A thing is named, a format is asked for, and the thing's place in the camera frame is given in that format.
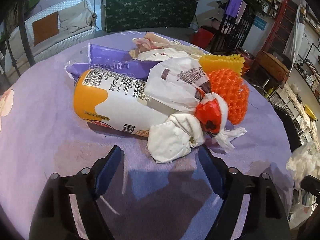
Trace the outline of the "yellow foam fruit net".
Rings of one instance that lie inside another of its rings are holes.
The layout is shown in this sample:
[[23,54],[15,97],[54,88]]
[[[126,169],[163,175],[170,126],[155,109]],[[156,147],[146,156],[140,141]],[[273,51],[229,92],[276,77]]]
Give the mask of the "yellow foam fruit net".
[[221,70],[231,69],[239,76],[244,66],[245,58],[240,54],[232,55],[211,55],[205,54],[199,58],[199,64],[206,74]]

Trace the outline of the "white tissue ball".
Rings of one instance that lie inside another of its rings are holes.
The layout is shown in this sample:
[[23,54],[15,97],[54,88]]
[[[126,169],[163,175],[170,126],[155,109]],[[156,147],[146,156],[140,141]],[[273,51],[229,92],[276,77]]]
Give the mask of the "white tissue ball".
[[204,141],[201,124],[194,115],[175,113],[166,122],[151,126],[147,146],[155,162],[164,164],[188,155]]

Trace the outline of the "red white plastic wrapper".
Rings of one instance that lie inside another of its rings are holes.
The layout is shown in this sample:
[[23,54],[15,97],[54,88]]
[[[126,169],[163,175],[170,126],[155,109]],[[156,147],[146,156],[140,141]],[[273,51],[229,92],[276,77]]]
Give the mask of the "red white plastic wrapper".
[[247,133],[243,127],[234,130],[225,129],[228,121],[228,105],[219,94],[205,94],[196,107],[194,115],[200,121],[203,130],[210,134],[213,142],[216,142],[226,153],[235,149],[231,143],[232,140]]

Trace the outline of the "white red plastic bag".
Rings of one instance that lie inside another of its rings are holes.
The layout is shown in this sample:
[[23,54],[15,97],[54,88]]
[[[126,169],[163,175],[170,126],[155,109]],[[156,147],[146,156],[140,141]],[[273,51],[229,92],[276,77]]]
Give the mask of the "white red plastic bag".
[[134,60],[139,61],[165,61],[173,58],[191,57],[199,60],[206,54],[202,49],[194,45],[184,45],[176,40],[147,32],[142,38],[133,38],[136,48],[129,51]]

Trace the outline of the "white crumpled tissue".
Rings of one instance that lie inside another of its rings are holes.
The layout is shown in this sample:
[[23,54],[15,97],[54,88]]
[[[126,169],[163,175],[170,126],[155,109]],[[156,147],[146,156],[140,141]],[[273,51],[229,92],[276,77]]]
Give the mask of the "white crumpled tissue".
[[301,182],[306,176],[319,179],[319,152],[309,153],[313,146],[315,143],[311,141],[295,149],[286,163],[286,169],[290,172],[297,190],[301,189]]

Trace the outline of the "red wooden ladder shelf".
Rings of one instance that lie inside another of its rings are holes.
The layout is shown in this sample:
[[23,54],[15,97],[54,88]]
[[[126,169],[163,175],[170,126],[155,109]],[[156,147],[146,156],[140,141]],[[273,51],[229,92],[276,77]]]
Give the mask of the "red wooden ladder shelf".
[[273,54],[283,53],[290,33],[293,29],[298,5],[292,0],[283,0],[279,9],[276,11],[276,19],[262,51]]

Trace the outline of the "white printed paper wrapper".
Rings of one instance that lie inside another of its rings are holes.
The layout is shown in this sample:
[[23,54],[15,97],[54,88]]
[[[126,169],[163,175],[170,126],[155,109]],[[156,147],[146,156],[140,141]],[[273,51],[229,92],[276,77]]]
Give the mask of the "white printed paper wrapper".
[[155,65],[149,72],[144,94],[180,112],[194,112],[211,85],[196,59],[180,57]]

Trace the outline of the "orange white drink can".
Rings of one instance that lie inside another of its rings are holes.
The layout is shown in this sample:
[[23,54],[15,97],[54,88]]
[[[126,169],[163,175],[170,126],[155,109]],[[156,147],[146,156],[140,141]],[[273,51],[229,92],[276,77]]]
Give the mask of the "orange white drink can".
[[89,69],[78,78],[73,96],[74,111],[98,126],[142,137],[151,126],[164,123],[177,111],[148,98],[146,81],[106,69]]

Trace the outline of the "white wicker sofa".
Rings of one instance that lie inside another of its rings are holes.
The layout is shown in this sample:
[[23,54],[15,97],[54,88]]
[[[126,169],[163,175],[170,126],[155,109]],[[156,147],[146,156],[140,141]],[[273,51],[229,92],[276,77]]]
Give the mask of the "white wicker sofa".
[[[33,22],[56,11],[59,33],[35,46]],[[92,39],[96,30],[95,18],[90,0],[65,0],[31,16],[24,24],[34,61],[38,63],[77,43]]]

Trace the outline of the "orange foam fruit net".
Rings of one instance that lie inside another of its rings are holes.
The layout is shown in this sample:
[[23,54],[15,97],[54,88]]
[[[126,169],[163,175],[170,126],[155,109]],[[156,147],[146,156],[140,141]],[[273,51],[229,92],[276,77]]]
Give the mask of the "orange foam fruit net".
[[228,120],[238,125],[244,119],[249,98],[249,88],[243,78],[232,69],[219,69],[209,75],[211,91],[219,94],[228,106]]

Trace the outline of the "black metal rack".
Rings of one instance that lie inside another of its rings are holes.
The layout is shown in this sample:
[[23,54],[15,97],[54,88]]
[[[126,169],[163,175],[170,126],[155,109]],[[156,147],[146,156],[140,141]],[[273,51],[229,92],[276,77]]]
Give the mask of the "black metal rack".
[[255,14],[250,15],[245,12],[240,22],[236,24],[236,18],[224,14],[218,30],[214,33],[210,53],[227,55],[242,47],[254,18]]

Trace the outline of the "orange brown cushion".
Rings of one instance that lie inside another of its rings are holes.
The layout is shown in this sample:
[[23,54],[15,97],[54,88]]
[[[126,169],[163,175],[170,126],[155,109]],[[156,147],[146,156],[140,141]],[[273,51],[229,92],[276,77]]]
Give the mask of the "orange brown cushion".
[[33,22],[34,45],[51,38],[59,33],[57,11]]

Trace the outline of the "yellow tray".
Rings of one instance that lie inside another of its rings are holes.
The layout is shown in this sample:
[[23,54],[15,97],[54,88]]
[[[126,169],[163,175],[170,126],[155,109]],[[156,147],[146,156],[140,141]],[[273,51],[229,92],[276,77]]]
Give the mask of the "yellow tray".
[[308,105],[304,105],[304,110],[306,112],[306,114],[312,119],[317,121],[317,117],[315,116],[315,114],[313,113],[313,111],[311,110],[311,108]]

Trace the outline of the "purple tissue pack wrapper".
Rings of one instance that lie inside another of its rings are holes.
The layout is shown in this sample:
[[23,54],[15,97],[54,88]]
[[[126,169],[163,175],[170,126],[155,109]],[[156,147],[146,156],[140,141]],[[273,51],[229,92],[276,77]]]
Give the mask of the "purple tissue pack wrapper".
[[89,69],[106,69],[146,81],[157,61],[134,60],[127,51],[89,43],[65,65],[68,75],[77,81]]

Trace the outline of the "purple hanging towel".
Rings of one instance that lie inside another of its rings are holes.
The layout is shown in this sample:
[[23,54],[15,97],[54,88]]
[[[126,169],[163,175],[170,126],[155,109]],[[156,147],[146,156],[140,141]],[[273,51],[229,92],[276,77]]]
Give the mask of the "purple hanging towel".
[[241,7],[242,0],[229,0],[227,7],[225,9],[225,14],[236,18],[239,9]]

